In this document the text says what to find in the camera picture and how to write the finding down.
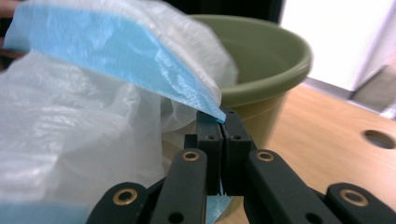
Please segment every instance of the wooden table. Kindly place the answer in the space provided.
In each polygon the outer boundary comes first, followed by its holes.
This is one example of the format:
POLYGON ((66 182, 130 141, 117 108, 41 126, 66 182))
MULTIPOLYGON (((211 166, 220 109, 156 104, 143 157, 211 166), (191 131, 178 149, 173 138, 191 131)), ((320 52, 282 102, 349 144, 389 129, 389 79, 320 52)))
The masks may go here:
MULTIPOLYGON (((396 211, 396 149, 372 145, 365 130, 396 139, 394 120, 302 84, 288 94, 267 148, 313 189, 325 193, 333 183, 351 183, 396 211)), ((230 210, 218 223, 248 223, 241 203, 230 210)))

